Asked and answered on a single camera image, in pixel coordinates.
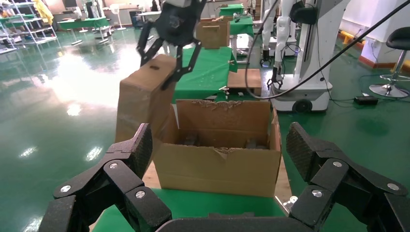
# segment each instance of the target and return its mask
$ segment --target cable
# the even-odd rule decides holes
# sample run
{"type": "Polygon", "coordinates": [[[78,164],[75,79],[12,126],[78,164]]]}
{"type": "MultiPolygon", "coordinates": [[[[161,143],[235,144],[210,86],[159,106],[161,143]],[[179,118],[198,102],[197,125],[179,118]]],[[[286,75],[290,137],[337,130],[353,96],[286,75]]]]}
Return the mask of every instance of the cable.
{"type": "MultiPolygon", "coordinates": [[[[271,11],[273,10],[274,6],[276,5],[276,3],[278,2],[278,0],[275,0],[275,3],[270,7],[268,14],[271,13],[271,11]]],[[[247,57],[247,64],[245,67],[245,85],[246,85],[246,89],[248,91],[248,93],[253,96],[254,98],[257,99],[263,99],[263,100],[269,100],[269,99],[275,99],[278,97],[281,97],[293,90],[295,90],[296,88],[298,88],[299,86],[303,85],[304,83],[306,83],[307,81],[309,81],[310,79],[312,79],[315,75],[317,75],[319,72],[321,72],[324,68],[326,68],[327,66],[329,66],[329,64],[331,64],[333,61],[335,61],[335,59],[337,59],[339,56],[341,56],[344,52],[346,52],[349,48],[351,48],[352,46],[354,46],[357,42],[361,41],[364,37],[366,37],[369,33],[371,33],[374,29],[376,29],[378,26],[380,26],[382,23],[384,23],[387,19],[389,19],[390,17],[392,17],[394,14],[396,14],[398,11],[400,11],[401,9],[403,9],[405,6],[410,4],[410,0],[407,0],[406,2],[404,2],[403,4],[401,4],[400,6],[398,6],[397,8],[395,8],[393,11],[391,11],[388,15],[386,15],[383,19],[381,19],[379,22],[377,22],[375,25],[373,25],[371,28],[369,28],[367,31],[365,31],[362,35],[360,35],[359,37],[357,37],[356,39],[354,39],[350,44],[348,44],[345,48],[343,48],[340,52],[338,52],[335,56],[333,56],[328,62],[326,62],[321,68],[319,68],[317,71],[315,71],[311,76],[309,76],[308,78],[306,78],[305,80],[301,81],[299,84],[293,86],[292,88],[274,95],[274,96],[270,96],[270,97],[261,97],[261,96],[257,96],[254,93],[252,93],[251,89],[249,88],[248,85],[248,68],[249,68],[249,59],[250,56],[247,57]]],[[[264,23],[266,22],[268,17],[265,18],[265,20],[262,22],[262,25],[259,27],[258,32],[262,32],[262,27],[264,25],[264,23]]],[[[252,42],[252,46],[250,47],[249,50],[249,54],[252,54],[252,50],[255,46],[256,40],[258,38],[259,34],[256,35],[256,37],[253,39],[252,42]]]]}
{"type": "Polygon", "coordinates": [[[376,63],[379,64],[379,60],[377,60],[377,57],[374,55],[373,43],[371,43],[370,46],[372,47],[372,55],[373,55],[374,59],[376,59],[376,63]]]}

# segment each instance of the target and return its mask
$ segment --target metal screw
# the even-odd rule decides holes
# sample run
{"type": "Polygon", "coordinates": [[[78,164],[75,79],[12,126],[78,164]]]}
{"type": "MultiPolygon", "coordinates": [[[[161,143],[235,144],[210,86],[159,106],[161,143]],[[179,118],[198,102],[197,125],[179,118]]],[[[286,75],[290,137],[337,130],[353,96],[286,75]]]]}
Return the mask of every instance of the metal screw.
{"type": "Polygon", "coordinates": [[[313,190],[312,194],[315,197],[322,197],[323,196],[322,192],[320,192],[319,190],[313,190]]]}
{"type": "Polygon", "coordinates": [[[64,186],[60,189],[60,192],[68,192],[68,190],[70,190],[70,189],[71,189],[71,186],[66,185],[66,186],[64,186]]]}
{"type": "Polygon", "coordinates": [[[114,168],[116,168],[117,166],[118,166],[117,163],[112,163],[112,164],[110,164],[110,168],[111,168],[111,169],[114,169],[114,168]]]}
{"type": "Polygon", "coordinates": [[[292,203],[295,203],[297,201],[297,197],[296,196],[291,196],[290,201],[292,203]]]}
{"type": "Polygon", "coordinates": [[[341,167],[342,166],[342,164],[337,162],[337,161],[333,162],[333,165],[336,166],[336,167],[341,167]]]}
{"type": "Polygon", "coordinates": [[[138,191],[138,192],[135,194],[135,197],[138,198],[138,199],[141,199],[141,198],[143,198],[144,196],[145,196],[145,192],[144,192],[144,191],[138,191]]]}
{"type": "Polygon", "coordinates": [[[397,191],[397,190],[400,189],[397,185],[395,185],[395,184],[393,184],[393,183],[387,184],[387,187],[389,187],[389,188],[391,188],[391,189],[393,189],[393,190],[395,190],[395,191],[397,191]]]}

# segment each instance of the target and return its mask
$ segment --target cardboard box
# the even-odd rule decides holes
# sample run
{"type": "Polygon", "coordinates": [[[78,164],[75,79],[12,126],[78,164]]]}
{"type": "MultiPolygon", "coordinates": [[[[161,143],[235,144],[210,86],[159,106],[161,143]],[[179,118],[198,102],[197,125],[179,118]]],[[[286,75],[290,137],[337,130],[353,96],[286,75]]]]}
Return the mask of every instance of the cardboard box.
{"type": "Polygon", "coordinates": [[[162,188],[274,196],[281,145],[270,102],[177,101],[176,108],[179,127],[171,108],[154,157],[162,188]],[[180,145],[190,134],[197,135],[199,146],[180,145]],[[251,139],[268,149],[245,149],[251,139]]]}
{"type": "Polygon", "coordinates": [[[120,82],[115,143],[132,138],[141,123],[149,123],[155,154],[161,145],[175,83],[166,90],[161,86],[175,66],[175,58],[159,55],[120,82]]]}
{"type": "Polygon", "coordinates": [[[204,18],[196,28],[196,38],[205,49],[219,49],[229,46],[231,17],[204,18]]]}

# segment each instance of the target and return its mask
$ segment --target bar stool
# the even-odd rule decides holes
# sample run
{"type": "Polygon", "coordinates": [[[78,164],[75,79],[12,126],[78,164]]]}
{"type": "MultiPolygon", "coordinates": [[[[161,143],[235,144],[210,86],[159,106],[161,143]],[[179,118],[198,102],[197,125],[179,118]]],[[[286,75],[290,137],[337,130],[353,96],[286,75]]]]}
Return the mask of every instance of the bar stool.
{"type": "Polygon", "coordinates": [[[386,45],[390,48],[403,50],[398,59],[395,70],[392,74],[381,75],[380,78],[390,81],[388,84],[377,84],[369,86],[369,89],[379,95],[391,98],[405,98],[409,91],[395,85],[398,81],[410,81],[410,77],[400,74],[401,66],[406,58],[407,51],[410,50],[410,27],[399,28],[389,36],[386,45]]]}

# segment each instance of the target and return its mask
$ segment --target open cardboard box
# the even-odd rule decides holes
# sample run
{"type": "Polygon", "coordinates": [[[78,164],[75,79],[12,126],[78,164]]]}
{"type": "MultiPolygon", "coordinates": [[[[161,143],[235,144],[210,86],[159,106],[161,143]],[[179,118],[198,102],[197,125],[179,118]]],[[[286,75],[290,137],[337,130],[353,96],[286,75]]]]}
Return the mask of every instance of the open cardboard box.
{"type": "Polygon", "coordinates": [[[177,101],[176,110],[154,157],[162,188],[274,196],[281,144],[270,102],[177,101]],[[190,134],[199,146],[179,145],[190,134]],[[249,139],[268,149],[245,149],[249,139]]]}

